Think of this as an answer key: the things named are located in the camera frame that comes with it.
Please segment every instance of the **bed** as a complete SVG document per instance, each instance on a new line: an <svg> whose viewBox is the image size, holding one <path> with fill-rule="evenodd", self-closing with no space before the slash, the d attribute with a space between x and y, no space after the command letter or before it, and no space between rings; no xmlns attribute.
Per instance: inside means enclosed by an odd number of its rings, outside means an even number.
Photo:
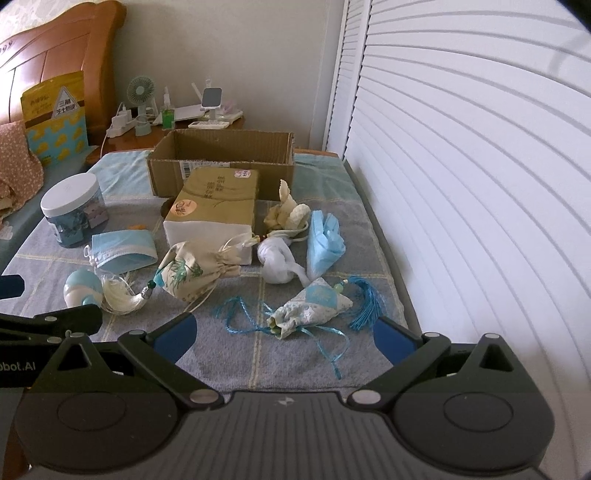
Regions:
<svg viewBox="0 0 591 480"><path fill-rule="evenodd" d="M100 144L116 111L111 47L124 20L125 7L119 2L85 2L0 44L0 124L22 119L20 99L25 90L43 80L83 70L89 142ZM84 171L88 153L46 168L39 193L5 219L12 237L0 239L0 272L43 217L43 194L60 180Z"/></svg>
<svg viewBox="0 0 591 480"><path fill-rule="evenodd" d="M145 164L147 151L130 151L105 155L91 168L98 179L109 210L107 230L123 229L138 222L152 230L159 259L168 250L160 207L163 199L152 196ZM296 201L312 209L332 212L339 220L347 252L323 278L335 284L350 275L368 279L379 291L385 313L406 325L392 276L372 225L343 163L338 158L296 154L292 194ZM273 202L257 201L257 224L262 224ZM306 264L306 242L294 244L296 260ZM19 273L25 280L22 297L6 300L3 311L31 316L65 307L63 284L77 268L88 265L82 248L65 249L57 245L46 220L42 220L10 262L6 273ZM157 265L134 273L131 281L142 288L153 278ZM277 340L260 333L232 335L223 319L213 317L213 309L226 299L242 296L259 324L265 322L260 300L279 307L301 290L298 279L286 285L265 284L258 260L242 268L239 278L222 280L208 300L199 307L197 342L178 363L189 373L218 391L233 390L339 390L344 395L389 368L389 362L374 346L371 332L355 333L348 329L350 317L343 315L328 324L345 332L351 345L338 361L342 379L335 377L330 363L320 354L316 343L304 334ZM348 286L355 299L357 287ZM150 331L181 313L186 304L157 288L149 306L127 316L105 314L95 341L115 340L136 328ZM244 315L237 316L237 328L249 324ZM320 332L318 338L330 352L343 348L343 338Z"/></svg>

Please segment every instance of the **face mask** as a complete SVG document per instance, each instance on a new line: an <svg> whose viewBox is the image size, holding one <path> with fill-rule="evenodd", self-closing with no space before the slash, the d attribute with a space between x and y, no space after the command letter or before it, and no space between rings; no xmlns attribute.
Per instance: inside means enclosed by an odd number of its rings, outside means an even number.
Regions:
<svg viewBox="0 0 591 480"><path fill-rule="evenodd" d="M308 234L308 278L322 275L345 253L345 241L339 235L339 221L332 213L324 219L321 210L312 212Z"/></svg>
<svg viewBox="0 0 591 480"><path fill-rule="evenodd" d="M168 251L154 282L173 297L193 302L209 295L218 278L238 276L240 261L235 245L218 250L201 240L181 242Z"/></svg>
<svg viewBox="0 0 591 480"><path fill-rule="evenodd" d="M147 230L120 230L92 236L92 248L84 247L91 266L121 275L158 261L152 233Z"/></svg>

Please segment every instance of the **blue cord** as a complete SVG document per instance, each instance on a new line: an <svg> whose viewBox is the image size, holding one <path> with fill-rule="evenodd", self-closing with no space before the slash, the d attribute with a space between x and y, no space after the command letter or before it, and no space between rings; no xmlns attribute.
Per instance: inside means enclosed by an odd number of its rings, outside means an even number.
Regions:
<svg viewBox="0 0 591 480"><path fill-rule="evenodd" d="M304 328L304 327L298 327L298 328L296 328L296 330L298 332L305 333L306 335L311 336L316 341L316 345L318 345L318 350L320 350L320 353L322 354L322 356L324 358L326 358L330 362L330 364L332 365L333 370L335 371L335 377L337 379L341 380L340 370L336 366L336 361L339 358L341 358L345 354L345 352L347 351L347 349L349 348L349 345L351 344L351 342L349 341L349 337L347 337L343 332L341 332L340 330L337 330L336 328L323 327L323 326L320 326L320 325L314 325L314 327L315 328L318 328L320 330L324 330L325 332L338 333L339 335L342 335L343 337L345 337L345 340L347 341L347 345L345 345L345 348L343 349L343 351L341 353L339 353L338 355L335 355L335 356L331 357L326 352L326 350L324 350L324 347L322 347L322 343L320 343L320 340L318 340L311 331L309 331L307 328Z"/></svg>
<svg viewBox="0 0 591 480"><path fill-rule="evenodd" d="M253 326L253 328L244 329L244 330L238 330L238 329L235 329L235 328L233 328L233 327L230 326L230 322L234 318L234 315L236 315L236 308L238 307L238 305L240 305L242 307L242 311L244 312L244 315L246 315L246 318L251 323L251 325ZM252 318L252 316L251 316L250 313L248 313L248 309L246 308L246 303L244 302L244 299L242 297L239 297L239 296L236 296L236 297L232 297L230 299L227 299L219 307L215 308L214 311L213 311L214 317L215 318L219 318L220 314L222 313L222 310L226 306L229 306L229 308L228 308L228 314L226 315L226 321L225 321L225 323L226 323L226 330L228 331L228 333L237 334L237 333L262 332L262 333L264 333L266 335L273 335L273 336L275 336L275 334L273 333L273 330L271 329L271 327L261 327L260 325L258 325L256 323L255 319ZM267 305L265 302L262 301L261 302L261 306L263 308L263 312L265 313L265 315L270 316L270 315L272 315L274 313L274 310L271 309L269 307L269 305ZM330 354L327 353L326 350L324 349L324 347L322 346L322 343L320 342L320 340L318 340L316 338L316 336L309 330L309 328L318 328L319 330L322 330L322 331L325 331L325 332L332 332L332 333L337 333L339 335L342 335L345 338L345 341L347 342L347 344L345 345L345 348L343 349L343 351L341 353L339 353L338 355L335 355L335 356L330 356ZM332 365L333 370L335 372L336 378L339 379L339 380L341 380L342 379L342 376L341 376L341 373L340 373L338 367L336 366L336 362L345 354L345 352L349 348L349 345L351 343L350 340L349 340L349 337L347 337L346 334L344 334L340 330L337 330L336 328L323 327L321 325L313 325L313 326L310 326L308 328L304 328L302 326L299 326L299 327L296 328L296 331L305 333L306 335L312 337L316 341L316 345L318 346L318 350L320 351L320 353L322 354L322 356L324 358L326 358L330 362L330 364Z"/></svg>
<svg viewBox="0 0 591 480"><path fill-rule="evenodd" d="M269 307L269 305L267 305L264 302L262 303L262 307L264 309L264 313L267 315L271 315L273 313L273 310L271 310L271 308ZM215 310L213 311L214 317L218 318L219 315L221 314L223 308L226 305L230 305L230 308L228 310L228 315L226 316L226 330L228 331L228 333L252 333L252 332L263 332L266 333L267 335L273 335L273 333L271 332L271 328L270 327L261 327L260 325L258 325L255 321L254 318L252 318L251 314L248 313L248 309L246 308L246 303L244 302L244 299L242 297L232 297L231 299L227 299L224 303L222 303L219 307L215 308ZM246 318L248 319L248 321L251 323L251 325L254 328L248 329L248 330L237 330L235 328L230 327L230 322L232 321L232 319L234 318L234 315L236 315L236 307L240 305L242 307L242 311L244 312L244 315L246 315Z"/></svg>

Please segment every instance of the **nightstand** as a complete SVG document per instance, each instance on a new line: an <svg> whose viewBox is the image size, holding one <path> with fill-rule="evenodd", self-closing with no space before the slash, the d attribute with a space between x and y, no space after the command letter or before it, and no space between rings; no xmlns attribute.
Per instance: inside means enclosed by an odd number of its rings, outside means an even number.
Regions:
<svg viewBox="0 0 591 480"><path fill-rule="evenodd" d="M177 129L188 128L189 123L193 120L183 120L176 122ZM244 117L236 120L229 129L241 130L244 126ZM103 155L111 152L123 152L128 150L147 150L154 148L160 140L162 140L170 130L162 130L161 125L152 125L152 131L143 137L136 137L135 130L132 128L123 135L115 138L107 138L105 147L103 148ZM94 165L100 160L100 147L95 149L88 157L86 157L87 165Z"/></svg>

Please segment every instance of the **bed sheet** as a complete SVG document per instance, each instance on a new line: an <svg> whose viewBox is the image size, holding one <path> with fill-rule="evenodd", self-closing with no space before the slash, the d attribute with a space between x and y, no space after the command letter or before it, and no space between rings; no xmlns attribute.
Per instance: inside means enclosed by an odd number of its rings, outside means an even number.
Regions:
<svg viewBox="0 0 591 480"><path fill-rule="evenodd" d="M145 165L146 151L105 155L94 172L109 211L107 230L114 231L143 223L153 232L159 258L168 245L162 228L160 207L163 199L152 196ZM350 275L367 278L379 291L385 313L405 325L402 304L394 281L378 245L368 215L342 162L338 158L296 155L292 194L296 201L307 203L313 210L332 212L340 221L347 251L324 275L335 284ZM257 224L262 225L268 208L274 202L257 202ZM306 264L306 242L293 245L301 265ZM67 276L86 266L81 248L65 249L57 245L43 219L23 243L6 273L18 273L25 279L25 293L19 299L2 303L4 312L33 316L65 307L62 289ZM155 273L156 265L133 273L134 287L139 291ZM219 282L208 300L196 310L197 341L179 360L178 365L218 391L233 390L339 390L343 395L386 371L390 364L374 346L370 332L355 333L348 329L347 316L331 320L329 326L343 330L351 344L337 365L342 379L335 377L330 363L318 350L314 340L295 333L278 340L263 333L232 335L222 319L212 310L226 299L242 296L260 325L265 316L261 300L277 308L301 290L298 279L285 285L265 284L258 260L243 267L238 278ZM346 294L355 298L357 287L347 286ZM162 289L154 291L148 305L127 316L104 315L101 330L94 341L115 340L136 328L150 331L183 311L186 304ZM247 327L244 315L236 317L235 326ZM339 351L343 338L334 333L319 332L318 338L330 352Z"/></svg>

